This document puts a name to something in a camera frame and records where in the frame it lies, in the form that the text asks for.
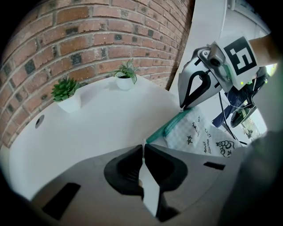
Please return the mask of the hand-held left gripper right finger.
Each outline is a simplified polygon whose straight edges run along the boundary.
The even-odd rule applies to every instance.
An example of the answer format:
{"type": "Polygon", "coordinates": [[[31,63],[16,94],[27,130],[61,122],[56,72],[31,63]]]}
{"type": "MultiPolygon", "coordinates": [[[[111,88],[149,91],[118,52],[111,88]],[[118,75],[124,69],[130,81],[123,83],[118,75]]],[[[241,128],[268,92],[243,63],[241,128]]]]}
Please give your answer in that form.
{"type": "Polygon", "coordinates": [[[160,186],[162,226],[218,226],[238,173],[230,158],[145,146],[145,163],[160,186]]]}

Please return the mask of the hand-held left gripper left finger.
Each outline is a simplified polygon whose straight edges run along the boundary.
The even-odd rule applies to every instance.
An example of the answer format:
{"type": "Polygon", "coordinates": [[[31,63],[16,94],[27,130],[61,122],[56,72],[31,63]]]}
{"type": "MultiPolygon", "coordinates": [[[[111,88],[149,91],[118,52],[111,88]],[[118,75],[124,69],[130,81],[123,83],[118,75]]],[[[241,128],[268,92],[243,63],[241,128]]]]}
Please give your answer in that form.
{"type": "Polygon", "coordinates": [[[82,160],[43,186],[32,203],[61,226],[144,226],[141,165],[141,145],[82,160]]]}

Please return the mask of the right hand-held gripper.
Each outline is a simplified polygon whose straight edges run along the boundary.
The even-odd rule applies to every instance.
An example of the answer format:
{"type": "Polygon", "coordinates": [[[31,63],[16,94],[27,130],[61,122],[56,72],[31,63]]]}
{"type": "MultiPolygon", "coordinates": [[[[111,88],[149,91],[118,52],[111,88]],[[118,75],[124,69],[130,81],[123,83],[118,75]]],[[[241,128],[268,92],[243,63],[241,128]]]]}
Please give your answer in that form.
{"type": "Polygon", "coordinates": [[[180,107],[190,109],[217,94],[221,88],[240,90],[259,70],[254,51],[245,36],[226,36],[198,48],[184,65],[178,80],[180,107]],[[193,80],[202,81],[192,91],[193,80]]]}

